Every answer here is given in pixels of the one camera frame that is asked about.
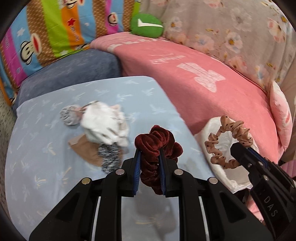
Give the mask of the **colourful monkey striped pillow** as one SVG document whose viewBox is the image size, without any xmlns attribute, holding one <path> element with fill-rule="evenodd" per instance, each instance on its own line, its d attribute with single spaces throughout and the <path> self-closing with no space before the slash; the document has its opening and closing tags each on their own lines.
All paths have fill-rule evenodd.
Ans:
<svg viewBox="0 0 296 241">
<path fill-rule="evenodd" d="M 97 37 L 127 32 L 140 1 L 30 1 L 1 40 L 1 90 L 8 105 L 43 67 L 88 49 Z"/>
</svg>

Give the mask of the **tan dotted scrunchie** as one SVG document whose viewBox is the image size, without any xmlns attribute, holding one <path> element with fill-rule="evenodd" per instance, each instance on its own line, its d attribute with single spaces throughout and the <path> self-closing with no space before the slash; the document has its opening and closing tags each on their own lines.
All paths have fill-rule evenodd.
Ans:
<svg viewBox="0 0 296 241">
<path fill-rule="evenodd" d="M 234 121 L 226 115 L 220 118 L 220 127 L 217 133 L 210 133 L 208 140 L 204 142 L 208 154 L 211 154 L 210 162 L 220 165 L 223 169 L 235 169 L 240 166 L 229 150 L 232 144 L 240 143 L 244 147 L 252 147 L 254 140 L 249 133 L 250 129 L 244 127 L 244 122 Z"/>
</svg>

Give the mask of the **blue-grey velvet cushion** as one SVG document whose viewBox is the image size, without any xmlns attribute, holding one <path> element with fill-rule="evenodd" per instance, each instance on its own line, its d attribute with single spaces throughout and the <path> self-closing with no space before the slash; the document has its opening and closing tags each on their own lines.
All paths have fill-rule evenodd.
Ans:
<svg viewBox="0 0 296 241">
<path fill-rule="evenodd" d="M 25 101 L 72 85 L 122 76 L 119 59 L 111 53 L 88 49 L 62 58 L 26 78 L 16 96 L 13 112 Z"/>
</svg>

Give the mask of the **grey rolled sock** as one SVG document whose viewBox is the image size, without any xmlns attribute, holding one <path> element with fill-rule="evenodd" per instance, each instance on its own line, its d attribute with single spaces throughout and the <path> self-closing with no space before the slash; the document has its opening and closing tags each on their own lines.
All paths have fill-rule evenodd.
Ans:
<svg viewBox="0 0 296 241">
<path fill-rule="evenodd" d="M 68 105 L 61 109 L 60 119 L 67 126 L 75 126 L 80 123 L 82 117 L 79 105 Z"/>
</svg>

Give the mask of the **dark red velvet scrunchie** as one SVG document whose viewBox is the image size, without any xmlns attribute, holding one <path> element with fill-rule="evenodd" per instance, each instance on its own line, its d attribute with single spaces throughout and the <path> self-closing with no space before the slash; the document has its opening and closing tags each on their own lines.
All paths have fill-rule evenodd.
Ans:
<svg viewBox="0 0 296 241">
<path fill-rule="evenodd" d="M 160 152 L 163 151 L 165 158 L 177 162 L 183 153 L 182 146 L 175 141 L 172 132 L 158 125 L 154 125 L 149 133 L 138 135 L 134 144 L 140 150 L 142 183 L 151 187 L 156 195 L 162 195 Z"/>
</svg>

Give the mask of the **pink towel blanket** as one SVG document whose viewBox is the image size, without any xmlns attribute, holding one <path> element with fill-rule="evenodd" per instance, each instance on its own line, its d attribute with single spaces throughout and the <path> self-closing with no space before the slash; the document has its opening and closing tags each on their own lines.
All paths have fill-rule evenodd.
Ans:
<svg viewBox="0 0 296 241">
<path fill-rule="evenodd" d="M 99 37 L 90 47 L 114 54 L 125 76 L 154 78 L 194 134 L 213 117 L 243 121 L 262 156 L 283 154 L 264 91 L 222 62 L 162 38 L 121 32 Z"/>
</svg>

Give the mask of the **pink printed pillow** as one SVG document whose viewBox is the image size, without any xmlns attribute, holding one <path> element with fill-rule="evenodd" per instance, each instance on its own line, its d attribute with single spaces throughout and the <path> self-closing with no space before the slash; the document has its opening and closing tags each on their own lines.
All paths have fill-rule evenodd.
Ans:
<svg viewBox="0 0 296 241">
<path fill-rule="evenodd" d="M 286 151 L 292 136 L 292 115 L 284 93 L 273 81 L 270 87 L 269 103 L 281 145 Z"/>
</svg>

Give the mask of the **leopard print scrunchie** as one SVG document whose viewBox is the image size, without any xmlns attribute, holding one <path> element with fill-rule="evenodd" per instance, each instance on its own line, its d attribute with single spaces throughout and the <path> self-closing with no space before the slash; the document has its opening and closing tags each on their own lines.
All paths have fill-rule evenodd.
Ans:
<svg viewBox="0 0 296 241">
<path fill-rule="evenodd" d="M 116 171 L 121 167 L 121 149 L 116 143 L 112 145 L 101 144 L 98 147 L 98 156 L 102 157 L 101 168 L 106 174 Z"/>
</svg>

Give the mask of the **white lined trash bin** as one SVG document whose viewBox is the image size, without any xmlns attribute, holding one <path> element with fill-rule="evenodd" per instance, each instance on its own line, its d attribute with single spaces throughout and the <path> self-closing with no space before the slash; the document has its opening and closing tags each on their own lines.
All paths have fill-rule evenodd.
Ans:
<svg viewBox="0 0 296 241">
<path fill-rule="evenodd" d="M 195 135 L 211 170 L 232 193 L 252 188 L 247 170 L 230 153 L 235 143 L 258 150 L 249 131 L 243 121 L 234 121 L 223 115 L 210 119 Z"/>
</svg>

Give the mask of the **light blue palm sheet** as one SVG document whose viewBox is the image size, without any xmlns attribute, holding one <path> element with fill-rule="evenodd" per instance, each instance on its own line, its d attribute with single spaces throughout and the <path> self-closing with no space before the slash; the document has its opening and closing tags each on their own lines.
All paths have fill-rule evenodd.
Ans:
<svg viewBox="0 0 296 241">
<path fill-rule="evenodd" d="M 154 125 L 171 131 L 182 146 L 178 167 L 199 179 L 212 172 L 185 122 L 157 82 L 146 76 L 96 80 L 77 84 L 24 102 L 12 132 L 6 156 L 5 188 L 11 220 L 24 238 L 84 177 L 105 177 L 100 167 L 81 159 L 69 140 L 83 133 L 66 126 L 60 110 L 91 101 L 118 104 L 129 126 L 125 159 L 135 153 L 134 139 Z"/>
</svg>

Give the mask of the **green checkmark plush cushion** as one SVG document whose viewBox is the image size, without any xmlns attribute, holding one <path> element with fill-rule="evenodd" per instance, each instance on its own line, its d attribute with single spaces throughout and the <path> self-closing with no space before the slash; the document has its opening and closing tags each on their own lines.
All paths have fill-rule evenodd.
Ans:
<svg viewBox="0 0 296 241">
<path fill-rule="evenodd" d="M 136 14 L 130 22 L 130 31 L 134 35 L 158 38 L 163 34 L 163 23 L 150 14 Z"/>
</svg>

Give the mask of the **brown flat cloth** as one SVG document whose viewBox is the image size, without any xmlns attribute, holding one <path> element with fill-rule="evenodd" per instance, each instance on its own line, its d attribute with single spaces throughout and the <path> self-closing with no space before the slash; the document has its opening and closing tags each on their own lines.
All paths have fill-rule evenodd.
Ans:
<svg viewBox="0 0 296 241">
<path fill-rule="evenodd" d="M 70 139 L 68 145 L 84 161 L 94 166 L 102 166 L 103 158 L 98 154 L 99 144 L 88 141 L 85 134 Z"/>
</svg>

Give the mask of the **white crumpled cloth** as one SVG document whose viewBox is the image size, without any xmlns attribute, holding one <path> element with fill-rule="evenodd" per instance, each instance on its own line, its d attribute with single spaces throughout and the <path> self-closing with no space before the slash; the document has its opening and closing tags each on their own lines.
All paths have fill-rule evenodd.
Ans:
<svg viewBox="0 0 296 241">
<path fill-rule="evenodd" d="M 127 147 L 129 127 L 119 104 L 108 106 L 104 102 L 91 102 L 80 121 L 88 141 L 98 144 Z"/>
</svg>

